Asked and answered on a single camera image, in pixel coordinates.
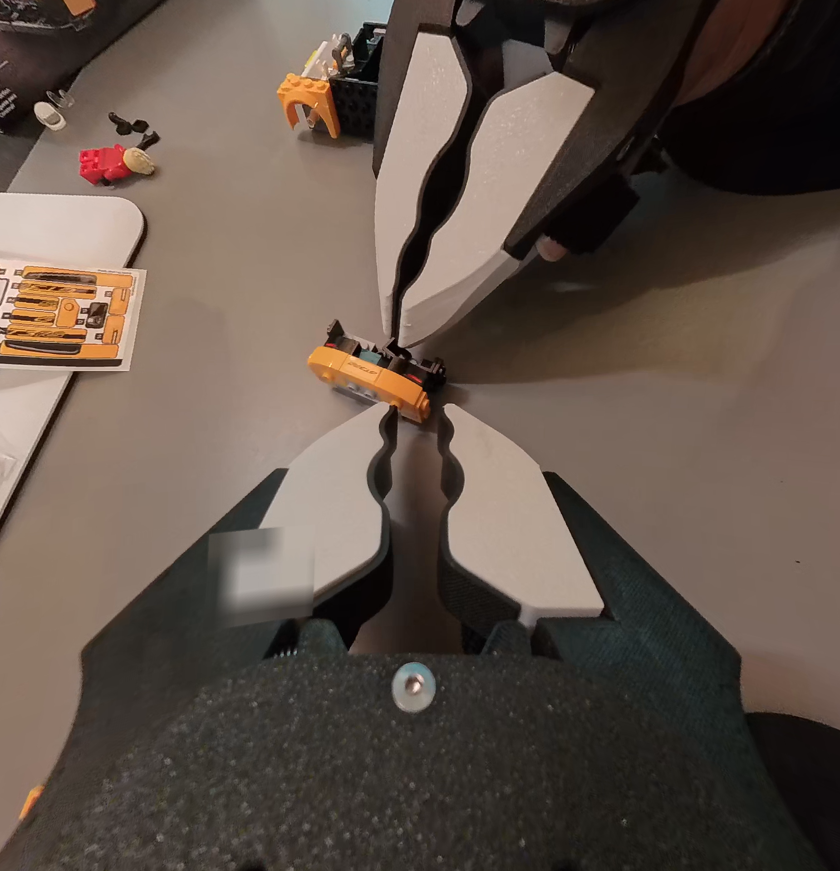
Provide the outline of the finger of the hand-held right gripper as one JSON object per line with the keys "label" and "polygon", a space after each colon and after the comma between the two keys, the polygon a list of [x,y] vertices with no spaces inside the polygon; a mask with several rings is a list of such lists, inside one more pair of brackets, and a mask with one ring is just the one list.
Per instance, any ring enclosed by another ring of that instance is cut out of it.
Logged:
{"label": "finger of the hand-held right gripper", "polygon": [[422,270],[434,231],[453,207],[464,174],[460,133],[472,85],[455,38],[420,32],[408,64],[374,202],[382,323],[397,341],[403,296]]}
{"label": "finger of the hand-held right gripper", "polygon": [[461,196],[402,298],[402,346],[456,323],[518,270],[505,240],[593,95],[551,72],[491,101],[471,140]]}

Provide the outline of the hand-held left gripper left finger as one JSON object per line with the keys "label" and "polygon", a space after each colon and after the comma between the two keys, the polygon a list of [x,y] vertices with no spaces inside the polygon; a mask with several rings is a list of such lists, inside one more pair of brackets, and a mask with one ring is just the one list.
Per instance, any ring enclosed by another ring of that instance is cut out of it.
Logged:
{"label": "hand-held left gripper left finger", "polygon": [[286,471],[260,528],[312,533],[311,617],[334,624],[347,648],[393,591],[385,498],[398,415],[379,402],[306,448]]}

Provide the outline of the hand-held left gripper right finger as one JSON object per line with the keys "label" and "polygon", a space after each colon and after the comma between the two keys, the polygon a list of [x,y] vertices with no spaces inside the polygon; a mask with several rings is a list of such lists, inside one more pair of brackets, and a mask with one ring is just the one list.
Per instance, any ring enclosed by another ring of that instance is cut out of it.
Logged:
{"label": "hand-held left gripper right finger", "polygon": [[459,406],[438,428],[442,514],[438,593],[479,652],[501,622],[599,617],[603,599],[539,464]]}

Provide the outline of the orange and black lego assembly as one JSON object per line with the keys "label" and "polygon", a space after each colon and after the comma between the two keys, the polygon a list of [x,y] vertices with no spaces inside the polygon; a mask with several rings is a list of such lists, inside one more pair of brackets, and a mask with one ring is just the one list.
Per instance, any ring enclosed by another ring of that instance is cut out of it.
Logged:
{"label": "orange and black lego assembly", "polygon": [[430,396],[447,382],[441,358],[414,357],[394,338],[377,345],[346,332],[337,319],[307,365],[329,387],[372,403],[384,402],[417,424],[428,419]]}

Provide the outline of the lego set box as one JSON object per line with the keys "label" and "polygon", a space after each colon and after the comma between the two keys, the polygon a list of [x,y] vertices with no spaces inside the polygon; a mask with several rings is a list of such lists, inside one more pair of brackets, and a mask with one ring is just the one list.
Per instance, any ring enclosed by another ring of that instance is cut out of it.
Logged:
{"label": "lego set box", "polygon": [[6,134],[159,1],[0,1],[0,133]]}

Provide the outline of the red lego minifigure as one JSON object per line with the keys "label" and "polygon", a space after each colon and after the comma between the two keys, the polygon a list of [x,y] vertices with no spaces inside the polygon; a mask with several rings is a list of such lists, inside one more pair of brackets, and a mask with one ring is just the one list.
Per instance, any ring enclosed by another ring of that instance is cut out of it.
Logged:
{"label": "red lego minifigure", "polygon": [[111,186],[136,175],[151,176],[156,170],[151,157],[139,147],[87,149],[79,152],[78,160],[79,176],[95,186]]}

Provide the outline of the lego sticker sheet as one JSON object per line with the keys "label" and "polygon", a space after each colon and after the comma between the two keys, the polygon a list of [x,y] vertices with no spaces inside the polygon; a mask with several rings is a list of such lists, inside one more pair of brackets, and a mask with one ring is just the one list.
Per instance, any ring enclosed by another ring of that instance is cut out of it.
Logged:
{"label": "lego sticker sheet", "polygon": [[0,259],[0,369],[127,371],[146,272]]}

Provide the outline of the small white round lego piece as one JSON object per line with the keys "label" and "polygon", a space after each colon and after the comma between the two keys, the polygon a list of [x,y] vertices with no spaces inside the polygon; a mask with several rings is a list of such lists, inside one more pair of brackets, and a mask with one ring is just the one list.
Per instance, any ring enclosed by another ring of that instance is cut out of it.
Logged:
{"label": "small white round lego piece", "polygon": [[72,95],[64,89],[47,91],[44,99],[34,103],[33,114],[45,128],[59,132],[66,127],[66,113],[75,102]]}

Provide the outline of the black minifigure parts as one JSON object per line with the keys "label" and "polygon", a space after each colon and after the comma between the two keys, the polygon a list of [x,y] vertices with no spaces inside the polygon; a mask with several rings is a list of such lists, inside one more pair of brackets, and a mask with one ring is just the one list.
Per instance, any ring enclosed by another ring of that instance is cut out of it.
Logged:
{"label": "black minifigure parts", "polygon": [[109,122],[114,125],[118,136],[128,137],[139,134],[141,138],[137,142],[136,147],[141,151],[147,151],[161,139],[159,134],[151,129],[149,123],[141,118],[129,121],[114,112],[108,113],[108,118]]}

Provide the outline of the black tape strip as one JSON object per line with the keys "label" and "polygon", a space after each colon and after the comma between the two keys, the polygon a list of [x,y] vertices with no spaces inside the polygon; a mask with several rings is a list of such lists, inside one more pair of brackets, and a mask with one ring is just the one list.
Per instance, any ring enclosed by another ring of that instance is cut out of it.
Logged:
{"label": "black tape strip", "polygon": [[0,133],[0,192],[9,189],[32,149],[47,130],[35,119],[19,125],[13,132]]}

